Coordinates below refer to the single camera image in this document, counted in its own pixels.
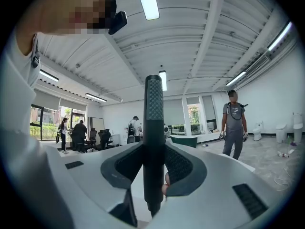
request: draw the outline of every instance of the white glove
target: white glove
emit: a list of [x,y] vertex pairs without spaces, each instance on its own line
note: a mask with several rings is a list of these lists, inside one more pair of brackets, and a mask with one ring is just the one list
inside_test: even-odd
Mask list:
[[247,132],[244,133],[244,142],[247,141],[249,134]]
[[222,131],[220,134],[219,134],[219,140],[221,140],[221,138],[224,138],[225,140],[225,131]]

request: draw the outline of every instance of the gray overalls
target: gray overalls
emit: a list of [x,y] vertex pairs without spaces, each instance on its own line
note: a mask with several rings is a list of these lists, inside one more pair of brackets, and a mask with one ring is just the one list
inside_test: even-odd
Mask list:
[[231,105],[228,103],[224,105],[223,113],[227,113],[226,135],[223,154],[230,156],[232,146],[234,144],[235,150],[233,158],[238,159],[242,151],[244,141],[244,127],[241,119],[241,116],[244,113],[244,108],[239,103],[236,105]]

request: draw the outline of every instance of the ceiling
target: ceiling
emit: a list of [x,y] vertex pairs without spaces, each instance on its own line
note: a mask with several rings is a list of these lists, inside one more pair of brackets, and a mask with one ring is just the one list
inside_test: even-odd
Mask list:
[[159,19],[147,21],[140,0],[117,0],[128,24],[113,36],[41,34],[43,69],[60,79],[51,84],[100,95],[105,104],[143,99],[145,78],[160,70],[167,72],[164,96],[223,90],[288,20],[274,0],[157,3]]

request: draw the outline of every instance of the black shoulder strap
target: black shoulder strap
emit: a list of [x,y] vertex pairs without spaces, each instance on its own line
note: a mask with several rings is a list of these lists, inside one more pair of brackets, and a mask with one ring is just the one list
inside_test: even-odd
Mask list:
[[36,68],[40,62],[40,53],[38,51],[38,35],[34,38],[34,45],[35,51],[33,50],[32,57],[31,57],[31,64],[33,68]]

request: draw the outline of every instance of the black hair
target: black hair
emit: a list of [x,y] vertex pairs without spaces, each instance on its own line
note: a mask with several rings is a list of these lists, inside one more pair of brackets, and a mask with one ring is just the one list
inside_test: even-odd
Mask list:
[[64,127],[63,123],[64,123],[66,120],[67,120],[67,118],[64,117],[64,119],[63,119],[62,122],[61,122],[61,129],[63,129],[63,127]]
[[236,91],[230,90],[230,91],[228,92],[229,97],[234,97],[234,93],[236,93]]
[[105,17],[100,17],[98,23],[93,23],[93,29],[110,28],[116,15],[116,0],[105,0]]

